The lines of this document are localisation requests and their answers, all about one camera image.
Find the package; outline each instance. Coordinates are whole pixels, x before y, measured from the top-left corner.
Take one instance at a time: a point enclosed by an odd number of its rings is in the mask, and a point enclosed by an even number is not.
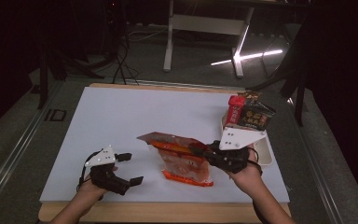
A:
[[[275,110],[259,101],[261,93],[240,92],[228,100],[228,111],[222,118],[223,127],[264,131]]]
[[[188,148],[191,145],[207,150],[202,142],[166,133],[148,133],[138,139],[158,151],[163,163],[161,172],[167,179],[202,187],[213,185],[209,162],[195,156]]]

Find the white tabletop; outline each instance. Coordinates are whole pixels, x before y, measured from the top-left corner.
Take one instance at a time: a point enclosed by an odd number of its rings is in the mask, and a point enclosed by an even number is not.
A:
[[[132,153],[118,162],[115,174],[123,179],[144,176],[125,196],[105,194],[104,201],[173,203],[250,203],[221,170],[211,167],[212,187],[196,187],[165,179],[160,159],[138,136],[170,133],[205,144],[221,138],[221,118],[229,93],[85,88],[40,201],[68,202],[76,193],[85,159],[112,145],[117,153]],[[263,167],[263,179],[279,203],[289,197],[278,164]]]

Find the floor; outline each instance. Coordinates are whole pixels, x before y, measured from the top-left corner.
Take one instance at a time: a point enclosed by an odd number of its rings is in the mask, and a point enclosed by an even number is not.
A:
[[[235,76],[228,60],[235,36],[178,32],[174,35],[172,70],[162,71],[166,47],[166,27],[132,26],[130,45],[120,47],[123,76],[115,82],[136,85],[173,85],[193,88],[245,90],[266,80],[279,65],[288,46],[282,37],[249,35],[243,54],[282,49],[280,55],[266,56],[264,72],[260,58],[242,63],[245,77]],[[102,59],[90,55],[91,62]],[[111,83],[117,63],[94,70],[104,79],[94,79],[67,68],[68,78],[50,77],[49,101],[37,109],[39,95],[28,92],[0,119],[0,223],[36,223],[40,194],[54,164],[78,99],[90,83]],[[38,70],[30,74],[38,84]],[[262,92],[278,94],[282,81]],[[276,120],[294,122],[292,106],[270,102],[282,111]],[[47,119],[48,112],[66,111],[63,121]],[[306,91],[303,127],[271,124],[271,142],[279,162],[291,202],[292,216],[298,223],[358,223],[358,187],[328,125]]]

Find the white desk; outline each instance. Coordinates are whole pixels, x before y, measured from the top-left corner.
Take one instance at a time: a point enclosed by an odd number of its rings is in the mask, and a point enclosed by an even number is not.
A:
[[[170,12],[168,19],[168,43],[165,51],[164,67],[165,72],[171,71],[172,63],[172,32],[175,30],[187,30],[217,33],[225,35],[238,35],[237,46],[232,50],[232,62],[234,70],[238,78],[243,78],[242,64],[240,59],[240,53],[245,40],[246,34],[249,29],[249,24],[254,12],[254,7],[248,9],[248,14],[244,21],[240,20],[227,20],[217,18],[206,18],[197,16],[187,16],[173,14],[173,0],[170,1]]]
[[[209,144],[220,140],[220,120],[231,93],[118,85],[84,90],[40,201],[49,221],[72,199],[85,159],[112,145],[132,153],[118,162],[117,176],[144,176],[125,196],[105,194],[83,221],[97,222],[245,222],[258,221],[251,199],[227,175],[212,167],[213,187],[195,187],[165,179],[158,155],[136,137],[152,132],[192,137]],[[278,164],[264,167],[263,179],[289,213],[289,198]]]

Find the forearm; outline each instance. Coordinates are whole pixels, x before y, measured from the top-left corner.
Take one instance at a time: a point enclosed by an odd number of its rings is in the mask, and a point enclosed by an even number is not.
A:
[[[98,201],[99,195],[77,193],[61,212],[50,221],[50,224],[76,224],[81,217],[87,214],[90,208]]]
[[[263,182],[256,190],[249,192],[249,196],[253,199],[259,212],[269,223],[295,223]]]

